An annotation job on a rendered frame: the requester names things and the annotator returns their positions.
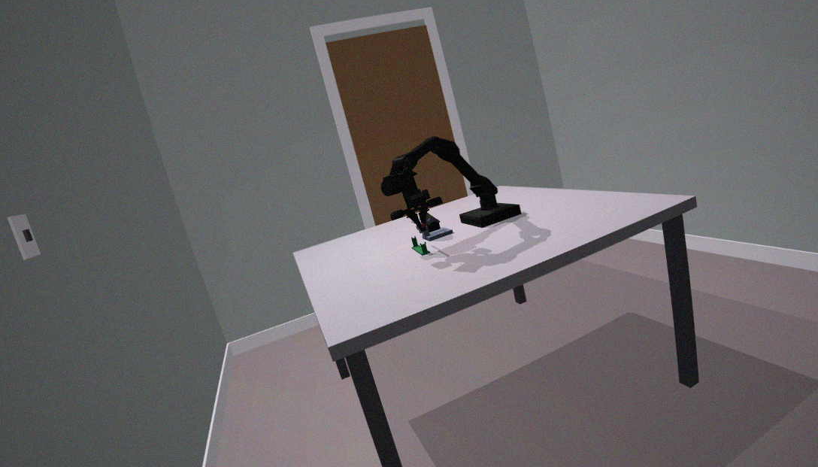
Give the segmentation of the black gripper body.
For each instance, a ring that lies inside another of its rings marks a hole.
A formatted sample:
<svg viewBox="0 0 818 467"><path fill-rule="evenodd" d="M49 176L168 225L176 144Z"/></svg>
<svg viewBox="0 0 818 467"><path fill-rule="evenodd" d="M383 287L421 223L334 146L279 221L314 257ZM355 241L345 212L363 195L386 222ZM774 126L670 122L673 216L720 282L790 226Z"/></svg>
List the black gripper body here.
<svg viewBox="0 0 818 467"><path fill-rule="evenodd" d="M413 215L413 214L415 214L415 211L422 212L422 211L428 210L428 207L431 208L431 207L434 207L436 205L439 205L439 204L443 203L442 199L440 197L436 197L436 198L433 198L433 199L429 199L426 202L425 205L421 205L421 207L414 208L414 209L411 210L411 208L413 206L409 204L408 196L412 196L412 195L416 194L417 190L418 190L417 188L414 188L414 189L411 189L411 190L408 190L408 191L405 191L404 193L402 193L403 197L404 197L404 200L406 201L407 209L406 210L401 209L401 210L392 212L390 214L390 217L391 217L392 221L395 221L398 218L403 217L404 215L407 215L407 216Z"/></svg>

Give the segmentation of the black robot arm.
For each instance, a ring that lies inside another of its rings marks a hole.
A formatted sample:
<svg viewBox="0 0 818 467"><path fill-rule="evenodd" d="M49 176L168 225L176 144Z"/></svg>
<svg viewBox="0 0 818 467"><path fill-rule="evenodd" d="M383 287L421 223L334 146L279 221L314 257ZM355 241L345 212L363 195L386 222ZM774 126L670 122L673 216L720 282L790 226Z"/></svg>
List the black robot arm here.
<svg viewBox="0 0 818 467"><path fill-rule="evenodd" d="M443 160L452 163L471 182L470 190L475 193L476 197L480 197L482 211L489 211L499 207L495 199L498 187L492 184L489 178L478 174L470 166L470 163L462 155L459 155L459 147L457 147L455 141L437 138L437 136L427 138L409 153L399 155L393 159L389 176L383 177L381 183L382 193L385 196L391 196L417 188L414 180L417 173L412 169L417 165L417 161L430 150ZM426 199L430 199L428 190L423 190L421 193L419 189L416 194L408 196L409 204L413 208L425 205Z"/></svg>

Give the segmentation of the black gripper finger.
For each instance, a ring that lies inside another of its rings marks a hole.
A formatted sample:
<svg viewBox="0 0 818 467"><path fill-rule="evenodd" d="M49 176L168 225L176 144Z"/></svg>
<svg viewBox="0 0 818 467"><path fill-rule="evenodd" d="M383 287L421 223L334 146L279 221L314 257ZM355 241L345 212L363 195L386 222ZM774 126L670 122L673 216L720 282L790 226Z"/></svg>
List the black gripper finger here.
<svg viewBox="0 0 818 467"><path fill-rule="evenodd" d="M415 224L419 227L419 229L421 229L422 232L424 232L417 214L413 214L408 217L411 219L411 221L415 222Z"/></svg>
<svg viewBox="0 0 818 467"><path fill-rule="evenodd" d="M427 211L429 211L429 209L418 213L418 214L419 214L419 216L420 216L420 221L421 221L421 223L422 223L422 224L423 224L423 223L425 223L425 224L426 224L426 214L427 214ZM424 231L426 231L426 227L424 227L423 229L424 229Z"/></svg>

